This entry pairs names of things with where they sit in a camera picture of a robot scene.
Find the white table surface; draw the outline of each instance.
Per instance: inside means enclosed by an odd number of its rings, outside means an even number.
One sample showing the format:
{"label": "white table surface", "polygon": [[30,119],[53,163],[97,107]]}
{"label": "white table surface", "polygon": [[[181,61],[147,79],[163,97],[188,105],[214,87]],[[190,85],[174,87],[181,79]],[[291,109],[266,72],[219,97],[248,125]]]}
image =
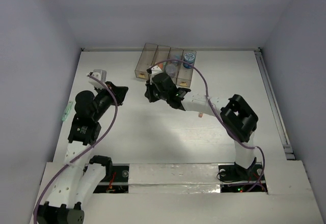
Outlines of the white table surface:
{"label": "white table surface", "polygon": [[[234,142],[216,118],[170,108],[164,101],[149,103],[145,80],[135,78],[141,52],[82,52],[70,100],[82,90],[93,90],[86,74],[93,69],[107,71],[106,79],[128,86],[116,123],[94,153],[112,158],[113,163],[213,163],[233,162]],[[266,163],[286,161],[253,51],[199,51],[196,67],[209,85],[210,96],[230,98],[242,95],[259,117],[255,144],[265,152]],[[204,84],[194,72],[191,90],[204,94]],[[109,126],[114,108],[100,120],[102,133]],[[54,162],[62,162],[74,110],[60,133]]]}
{"label": "white table surface", "polygon": [[[197,166],[196,164],[198,174],[193,175],[191,183],[201,184],[203,189],[207,184],[212,184],[214,179],[219,190],[216,178],[205,176],[206,173],[212,173],[212,168],[205,165]],[[59,163],[47,163],[40,192],[60,167],[62,165]],[[323,223],[301,161],[281,161],[266,165],[268,194],[262,192],[189,194],[189,191],[182,189],[189,184],[191,174],[188,168],[189,164],[179,167],[175,165],[173,169],[164,164],[131,164],[129,189],[133,193],[93,194],[84,209],[84,224]],[[176,177],[179,173],[186,174],[184,177]],[[172,182],[174,185],[162,191],[164,184]]]}
{"label": "white table surface", "polygon": [[[116,124],[95,154],[131,164],[130,193],[93,194],[84,210],[84,224],[322,223],[302,163],[286,160],[253,52],[200,51],[196,66],[206,77],[211,96],[240,94],[258,115],[255,144],[265,152],[268,194],[183,191],[187,184],[199,184],[201,189],[216,184],[219,190],[217,169],[181,164],[233,162],[234,143],[214,117],[199,118],[198,113],[174,110],[163,101],[150,104],[144,97],[144,80],[134,76],[139,56],[140,52],[82,52],[80,57],[70,100],[82,90],[92,90],[86,74],[93,69],[105,69],[107,80],[129,87]],[[197,74],[191,89],[204,93]],[[113,112],[109,108],[100,120],[102,132]],[[40,191],[62,166],[73,115],[74,111],[62,126],[54,162],[46,165]],[[160,187],[171,183],[173,187]]]}

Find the purple cable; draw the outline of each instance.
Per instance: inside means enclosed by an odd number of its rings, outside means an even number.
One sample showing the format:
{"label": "purple cable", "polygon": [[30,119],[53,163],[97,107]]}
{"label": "purple cable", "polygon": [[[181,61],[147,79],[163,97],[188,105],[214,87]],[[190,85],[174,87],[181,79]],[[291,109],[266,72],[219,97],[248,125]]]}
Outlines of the purple cable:
{"label": "purple cable", "polygon": [[[110,124],[110,126],[108,127],[108,129],[105,131],[105,133],[96,141],[96,143],[94,143],[92,146],[90,146],[89,148],[85,149],[84,151],[82,151],[80,154],[78,154],[76,157],[74,157],[70,163],[74,163],[76,160],[78,160],[79,158],[81,158],[83,155],[85,155],[88,151],[90,151],[91,149],[93,149],[100,141],[103,140],[103,138],[108,134],[108,132],[111,130],[116,118],[117,118],[117,113],[118,113],[118,102],[117,102],[117,99],[116,97],[114,96],[113,92],[107,87],[106,84],[104,84],[103,82],[101,82],[100,80],[88,75],[88,77],[90,79],[93,79],[95,81],[97,81],[98,83],[100,83],[107,91],[108,93],[110,93],[110,95],[112,96],[113,98],[113,101],[114,101],[114,104],[115,104],[115,112],[114,112],[114,116],[113,116],[113,119],[112,119],[112,122]],[[41,204],[41,201],[45,195],[45,193],[48,191],[48,189],[50,188],[51,184],[55,181],[55,179],[66,169],[68,168],[69,165],[66,164],[64,165],[53,177],[52,179],[49,181],[49,183],[46,185],[46,187],[44,188],[44,190],[42,191],[42,193],[40,194],[40,197],[39,199],[37,200],[37,203],[36,203],[36,206],[35,206],[35,209],[34,209],[34,212],[33,212],[33,220],[34,220],[34,224],[37,224],[37,211],[39,209],[39,206]]]}
{"label": "purple cable", "polygon": [[257,181],[252,185],[251,188],[249,188],[246,192],[249,192],[251,191],[255,186],[257,186],[257,184],[259,184],[259,181],[260,179],[262,178],[262,176],[264,175],[264,170],[265,170],[265,155],[262,151],[262,149],[259,147],[259,146],[254,146],[254,147],[249,147],[245,144],[243,144],[240,139],[224,124],[224,122],[222,121],[222,119],[220,118],[220,116],[218,115],[217,111],[215,110],[213,104],[211,103],[210,101],[210,98],[209,98],[209,95],[208,95],[208,85],[207,85],[207,81],[206,79],[204,78],[203,74],[195,67],[193,66],[193,64],[189,64],[188,62],[186,61],[183,61],[183,60],[176,60],[176,59],[171,59],[171,60],[163,60],[163,61],[160,61],[160,62],[157,62],[155,65],[152,65],[151,67],[149,67],[149,69],[152,69],[154,66],[156,65],[159,65],[161,63],[165,63],[165,62],[169,62],[169,61],[178,61],[178,62],[182,62],[184,64],[187,64],[189,66],[191,66],[194,70],[197,71],[197,73],[200,75],[200,77],[203,79],[204,81],[204,84],[205,84],[205,91],[206,91],[206,97],[207,97],[207,101],[208,101],[208,104],[210,106],[210,108],[212,109],[215,117],[217,118],[217,120],[220,122],[220,124],[226,129],[226,131],[228,132],[228,134],[231,136],[231,138],[235,141],[237,141],[242,147],[244,147],[245,149],[251,149],[251,150],[254,150],[254,149],[259,149],[259,151],[261,152],[261,156],[263,158],[263,164],[262,164],[262,171],[261,171],[261,174],[259,176],[259,178],[257,179]]}

